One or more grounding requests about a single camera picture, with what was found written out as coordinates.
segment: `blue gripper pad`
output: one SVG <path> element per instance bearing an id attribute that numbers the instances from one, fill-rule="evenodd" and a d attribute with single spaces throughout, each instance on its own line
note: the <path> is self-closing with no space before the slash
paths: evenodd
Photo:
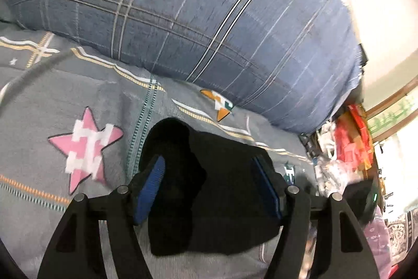
<path id="1" fill-rule="evenodd" d="M 135 224 L 139 225 L 148 218 L 165 171 L 166 162 L 162 156 L 159 156 L 142 190 L 139 192 L 134 212 Z"/>
<path id="2" fill-rule="evenodd" d="M 251 174 L 268 214 L 281 220 L 280 201 L 258 158 L 251 162 Z"/>

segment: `wall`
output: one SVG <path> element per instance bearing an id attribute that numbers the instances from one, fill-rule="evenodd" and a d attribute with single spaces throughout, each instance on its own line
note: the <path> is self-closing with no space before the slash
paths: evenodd
<path id="1" fill-rule="evenodd" d="M 418 74 L 418 0 L 343 0 L 369 62 L 363 79 L 370 109 Z"/>

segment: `gray bed sheet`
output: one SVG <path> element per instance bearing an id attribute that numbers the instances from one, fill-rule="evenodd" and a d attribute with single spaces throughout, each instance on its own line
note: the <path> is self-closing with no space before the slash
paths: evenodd
<path id="1" fill-rule="evenodd" d="M 316 183 L 296 134 L 239 107 L 218 122 L 215 100 L 204 96 L 197 85 L 116 62 L 51 32 L 1 27 L 0 89 L 0 237 L 29 278 L 36 278 L 49 239 L 72 197 L 79 192 L 106 195 L 128 183 L 137 172 L 147 133 L 167 117 L 198 131 L 259 146 L 267 150 L 276 171 L 298 186 Z M 102 168 L 95 168 L 97 160 L 90 162 L 87 153 L 71 161 L 70 153 L 79 147 L 66 145 L 65 138 L 80 131 L 77 122 L 90 133 L 110 132 L 101 142 L 101 153 L 94 155 L 101 155 Z M 64 140 L 57 142 L 57 137 Z M 84 179 L 78 168 L 92 175 Z M 106 226 L 101 228 L 108 276 L 116 278 Z M 146 223 L 137 229 L 137 236 L 155 279 L 261 278 L 278 238 L 240 254 L 187 252 L 158 258 L 150 252 Z"/>

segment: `metal screw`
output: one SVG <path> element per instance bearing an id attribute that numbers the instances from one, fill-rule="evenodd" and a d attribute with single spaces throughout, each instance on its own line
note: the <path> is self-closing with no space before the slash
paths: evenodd
<path id="1" fill-rule="evenodd" d="M 338 193 L 338 192 L 335 192 L 335 193 L 332 193 L 332 198 L 335 201 L 341 201 L 342 200 L 342 195 L 340 193 Z"/>
<path id="2" fill-rule="evenodd" d="M 128 193 L 128 187 L 127 186 L 119 186 L 118 187 L 118 193 L 119 194 L 126 194 L 126 193 Z"/>
<path id="3" fill-rule="evenodd" d="M 298 194 L 299 193 L 299 188 L 296 186 L 289 186 L 288 187 L 288 192 L 292 193 L 292 194 Z"/>
<path id="4" fill-rule="evenodd" d="M 85 197 L 86 197 L 86 195 L 84 193 L 78 193 L 74 197 L 74 200 L 76 200 L 77 202 L 80 202 L 80 201 L 83 201 Z"/>

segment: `pink star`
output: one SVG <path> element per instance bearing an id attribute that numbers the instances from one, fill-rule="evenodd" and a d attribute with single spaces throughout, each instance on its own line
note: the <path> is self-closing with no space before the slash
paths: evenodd
<path id="1" fill-rule="evenodd" d="M 83 119 L 76 120 L 72 133 L 48 138 L 53 146 L 67 156 L 65 172 L 70 174 L 70 194 L 90 175 L 93 180 L 106 184 L 102 150 L 122 136 L 122 129 L 109 123 L 98 131 L 93 114 L 87 107 Z"/>

